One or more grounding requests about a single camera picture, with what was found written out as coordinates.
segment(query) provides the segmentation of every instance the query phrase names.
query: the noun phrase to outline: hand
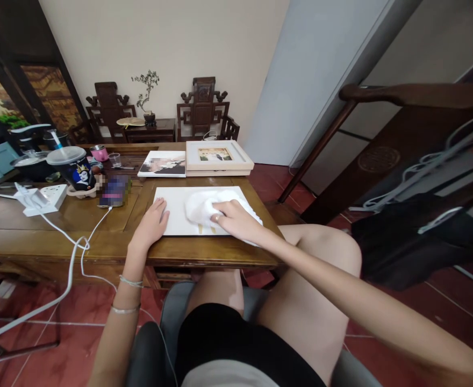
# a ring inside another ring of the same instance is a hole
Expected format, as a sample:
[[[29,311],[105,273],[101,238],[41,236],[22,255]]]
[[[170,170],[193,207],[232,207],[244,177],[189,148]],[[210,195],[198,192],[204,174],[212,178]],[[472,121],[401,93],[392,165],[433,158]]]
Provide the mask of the hand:
[[[167,202],[163,198],[149,207],[129,243],[131,250],[147,255],[152,244],[163,236],[170,216],[170,211],[165,211],[166,207]]]
[[[217,223],[218,217],[219,226],[238,239],[259,245],[259,241],[269,231],[258,223],[238,200],[213,203],[213,208],[221,211],[224,215],[215,214],[211,217],[211,221]]]

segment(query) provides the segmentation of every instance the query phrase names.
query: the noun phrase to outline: drinking glass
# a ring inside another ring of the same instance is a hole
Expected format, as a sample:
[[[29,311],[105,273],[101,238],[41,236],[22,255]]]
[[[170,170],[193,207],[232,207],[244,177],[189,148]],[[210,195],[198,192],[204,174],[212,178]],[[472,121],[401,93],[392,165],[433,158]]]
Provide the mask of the drinking glass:
[[[113,168],[120,168],[122,166],[122,160],[120,159],[120,153],[111,153],[109,155],[109,161],[113,165]]]

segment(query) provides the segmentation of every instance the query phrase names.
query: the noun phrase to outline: smartphone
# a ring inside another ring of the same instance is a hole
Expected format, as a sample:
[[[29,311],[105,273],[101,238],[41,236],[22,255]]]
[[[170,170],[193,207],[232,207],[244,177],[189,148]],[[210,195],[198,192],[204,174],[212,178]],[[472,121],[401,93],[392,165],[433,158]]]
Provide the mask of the smartphone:
[[[98,206],[100,208],[122,207],[127,203],[127,196],[130,190],[131,177],[129,175],[110,177],[98,201]]]

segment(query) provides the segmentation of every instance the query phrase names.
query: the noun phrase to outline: silver bracelet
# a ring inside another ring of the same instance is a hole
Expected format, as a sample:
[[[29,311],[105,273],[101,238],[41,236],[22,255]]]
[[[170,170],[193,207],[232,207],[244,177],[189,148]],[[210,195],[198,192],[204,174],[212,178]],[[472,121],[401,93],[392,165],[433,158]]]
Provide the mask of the silver bracelet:
[[[120,281],[125,282],[126,284],[129,284],[131,286],[134,286],[135,288],[143,288],[143,281],[138,281],[138,282],[132,282],[129,281],[127,278],[125,278],[122,274],[120,274]]]
[[[138,312],[140,310],[140,307],[141,307],[141,304],[139,304],[134,309],[117,309],[113,305],[111,305],[111,310],[115,312],[116,314],[130,314],[130,313]]]

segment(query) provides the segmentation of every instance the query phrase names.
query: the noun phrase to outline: leg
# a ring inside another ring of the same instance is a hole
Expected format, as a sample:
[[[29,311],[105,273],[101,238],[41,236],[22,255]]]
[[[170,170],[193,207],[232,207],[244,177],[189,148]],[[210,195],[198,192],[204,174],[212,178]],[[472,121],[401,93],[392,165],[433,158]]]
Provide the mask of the leg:
[[[360,275],[360,249],[346,233],[319,225],[279,228],[287,242],[350,274]],[[348,318],[301,275],[292,269],[286,272],[270,292],[257,322],[285,340],[330,385]]]
[[[243,290],[240,270],[206,269],[188,301],[187,316],[202,304],[216,303],[232,307],[243,315]]]

